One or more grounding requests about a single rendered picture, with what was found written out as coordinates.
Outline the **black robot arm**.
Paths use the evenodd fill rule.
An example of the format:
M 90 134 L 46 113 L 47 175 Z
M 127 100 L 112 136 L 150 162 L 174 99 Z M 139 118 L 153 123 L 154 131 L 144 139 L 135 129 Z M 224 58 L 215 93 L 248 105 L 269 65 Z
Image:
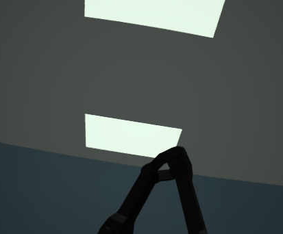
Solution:
M 159 170 L 168 163 L 170 169 Z M 98 234 L 133 234 L 134 223 L 155 184 L 176 180 L 188 234 L 208 234 L 193 187 L 193 168 L 183 147 L 175 146 L 160 154 L 141 172 L 121 208 L 101 226 Z

